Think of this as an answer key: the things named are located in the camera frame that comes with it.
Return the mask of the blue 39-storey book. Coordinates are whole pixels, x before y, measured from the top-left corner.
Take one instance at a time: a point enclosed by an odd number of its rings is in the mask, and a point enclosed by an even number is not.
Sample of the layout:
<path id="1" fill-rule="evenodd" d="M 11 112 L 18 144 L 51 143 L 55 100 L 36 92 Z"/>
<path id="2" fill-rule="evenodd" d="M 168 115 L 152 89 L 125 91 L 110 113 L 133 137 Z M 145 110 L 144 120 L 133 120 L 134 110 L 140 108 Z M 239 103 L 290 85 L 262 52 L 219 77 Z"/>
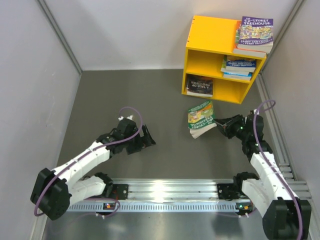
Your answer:
<path id="1" fill-rule="evenodd" d="M 257 61 L 253 58 L 225 55 L 222 60 L 222 72 L 246 72 L 253 73 L 256 70 Z"/>

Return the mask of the dark green treehouse book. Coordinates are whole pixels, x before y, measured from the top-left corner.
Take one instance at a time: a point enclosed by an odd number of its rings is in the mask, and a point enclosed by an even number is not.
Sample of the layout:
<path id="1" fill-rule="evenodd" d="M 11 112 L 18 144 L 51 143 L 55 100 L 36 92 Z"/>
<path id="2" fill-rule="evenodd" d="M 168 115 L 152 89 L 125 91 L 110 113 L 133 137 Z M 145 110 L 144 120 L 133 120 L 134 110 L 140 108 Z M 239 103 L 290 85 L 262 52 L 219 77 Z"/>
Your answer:
<path id="1" fill-rule="evenodd" d="M 197 139 L 215 128 L 217 126 L 215 118 L 213 103 L 210 100 L 190 108 L 187 112 L 187 123 L 191 136 Z"/>

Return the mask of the dark Tale of Two Cities book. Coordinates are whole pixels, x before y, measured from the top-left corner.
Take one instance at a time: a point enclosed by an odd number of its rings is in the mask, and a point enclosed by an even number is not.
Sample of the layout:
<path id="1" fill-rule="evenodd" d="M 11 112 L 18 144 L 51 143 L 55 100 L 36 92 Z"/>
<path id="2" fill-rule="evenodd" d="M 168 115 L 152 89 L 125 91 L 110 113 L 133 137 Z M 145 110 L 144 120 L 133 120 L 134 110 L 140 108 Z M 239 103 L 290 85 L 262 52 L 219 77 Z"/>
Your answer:
<path id="1" fill-rule="evenodd" d="M 211 77 L 188 74 L 186 76 L 186 94 L 189 96 L 211 98 L 214 81 Z"/>

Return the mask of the blue 26-storey book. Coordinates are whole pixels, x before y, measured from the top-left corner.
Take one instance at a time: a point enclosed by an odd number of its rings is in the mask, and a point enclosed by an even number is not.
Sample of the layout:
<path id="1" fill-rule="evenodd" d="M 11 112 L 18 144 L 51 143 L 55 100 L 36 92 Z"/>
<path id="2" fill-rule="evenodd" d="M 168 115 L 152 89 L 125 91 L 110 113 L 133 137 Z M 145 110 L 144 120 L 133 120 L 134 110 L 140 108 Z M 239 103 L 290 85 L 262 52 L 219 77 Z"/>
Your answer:
<path id="1" fill-rule="evenodd" d="M 252 78 L 252 73 L 249 72 L 248 74 L 238 74 L 238 73 L 233 74 L 229 72 L 224 72 L 223 77 L 228 79 L 234 79 L 234 80 L 250 81 Z"/>

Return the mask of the purple 52-storey book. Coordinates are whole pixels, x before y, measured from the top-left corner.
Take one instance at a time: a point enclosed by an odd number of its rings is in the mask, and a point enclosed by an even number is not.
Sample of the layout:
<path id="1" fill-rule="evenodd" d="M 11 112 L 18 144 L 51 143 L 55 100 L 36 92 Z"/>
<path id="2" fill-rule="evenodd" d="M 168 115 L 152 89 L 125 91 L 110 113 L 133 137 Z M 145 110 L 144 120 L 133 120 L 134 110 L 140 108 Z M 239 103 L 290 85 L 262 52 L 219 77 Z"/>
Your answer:
<path id="1" fill-rule="evenodd" d="M 237 47 L 269 54 L 274 45 L 274 19 L 243 16 Z"/>

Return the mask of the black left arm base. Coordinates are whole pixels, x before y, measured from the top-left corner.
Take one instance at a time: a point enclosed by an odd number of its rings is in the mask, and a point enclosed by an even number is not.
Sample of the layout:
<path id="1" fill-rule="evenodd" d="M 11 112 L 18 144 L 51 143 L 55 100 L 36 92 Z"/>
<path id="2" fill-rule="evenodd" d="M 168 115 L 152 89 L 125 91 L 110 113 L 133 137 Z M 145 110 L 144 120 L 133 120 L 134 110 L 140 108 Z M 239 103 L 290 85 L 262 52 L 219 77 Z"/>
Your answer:
<path id="1" fill-rule="evenodd" d="M 106 187 L 104 196 L 115 200 L 126 200 L 129 194 L 128 184 L 111 184 Z"/>

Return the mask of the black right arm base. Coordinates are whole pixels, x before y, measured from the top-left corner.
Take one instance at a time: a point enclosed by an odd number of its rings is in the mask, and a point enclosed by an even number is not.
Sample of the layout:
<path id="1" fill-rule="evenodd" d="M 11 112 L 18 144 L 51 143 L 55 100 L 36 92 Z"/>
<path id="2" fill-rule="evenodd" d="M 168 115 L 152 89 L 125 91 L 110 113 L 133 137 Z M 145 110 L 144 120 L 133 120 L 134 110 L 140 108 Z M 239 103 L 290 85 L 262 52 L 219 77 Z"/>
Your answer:
<path id="1" fill-rule="evenodd" d="M 217 193 L 219 200 L 232 201 L 238 199 L 247 199 L 247 196 L 240 188 L 233 183 L 218 183 Z"/>

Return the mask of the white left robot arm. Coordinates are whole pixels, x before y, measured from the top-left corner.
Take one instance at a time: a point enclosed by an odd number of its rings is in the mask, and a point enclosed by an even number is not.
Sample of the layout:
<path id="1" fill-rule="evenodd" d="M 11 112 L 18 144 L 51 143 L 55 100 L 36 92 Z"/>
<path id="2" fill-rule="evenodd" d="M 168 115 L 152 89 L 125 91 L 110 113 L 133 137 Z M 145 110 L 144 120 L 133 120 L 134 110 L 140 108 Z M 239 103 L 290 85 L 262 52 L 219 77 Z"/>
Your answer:
<path id="1" fill-rule="evenodd" d="M 34 215 L 47 216 L 54 221 L 67 209 L 85 199 L 113 194 L 113 180 L 98 172 L 84 179 L 85 174 L 123 150 L 128 155 L 155 145 L 145 124 L 137 126 L 130 118 L 121 118 L 117 127 L 100 135 L 87 149 L 67 163 L 52 170 L 42 169 L 36 178 L 30 200 L 35 205 Z"/>

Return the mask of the orange 78-storey book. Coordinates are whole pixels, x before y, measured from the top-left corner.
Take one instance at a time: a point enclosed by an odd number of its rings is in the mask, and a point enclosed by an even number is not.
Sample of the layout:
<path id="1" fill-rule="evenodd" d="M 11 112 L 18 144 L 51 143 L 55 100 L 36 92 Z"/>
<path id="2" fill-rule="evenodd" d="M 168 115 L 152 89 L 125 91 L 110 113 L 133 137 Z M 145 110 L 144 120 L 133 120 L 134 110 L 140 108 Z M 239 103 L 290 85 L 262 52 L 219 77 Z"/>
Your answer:
<path id="1" fill-rule="evenodd" d="M 241 28 L 241 21 L 237 20 L 236 25 L 235 25 L 234 46 L 233 46 L 232 53 L 238 54 L 238 55 L 250 56 L 250 57 L 258 57 L 258 58 L 266 57 L 267 56 L 266 52 L 255 51 L 255 50 L 244 49 L 244 48 L 238 47 L 239 37 L 240 37 L 240 28 Z"/>

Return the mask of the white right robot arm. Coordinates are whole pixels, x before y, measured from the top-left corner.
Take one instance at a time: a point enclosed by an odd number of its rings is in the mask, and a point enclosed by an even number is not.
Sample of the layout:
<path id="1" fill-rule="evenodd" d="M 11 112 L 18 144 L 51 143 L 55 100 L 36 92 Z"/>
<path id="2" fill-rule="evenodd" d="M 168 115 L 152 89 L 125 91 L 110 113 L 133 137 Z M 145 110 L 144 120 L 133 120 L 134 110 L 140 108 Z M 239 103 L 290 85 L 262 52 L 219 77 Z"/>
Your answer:
<path id="1" fill-rule="evenodd" d="M 270 145 L 264 140 L 264 119 L 251 112 L 214 119 L 218 130 L 228 139 L 241 141 L 255 173 L 242 172 L 233 178 L 233 192 L 248 197 L 262 217 L 269 240 L 306 240 L 312 207 L 292 190 L 278 167 Z"/>

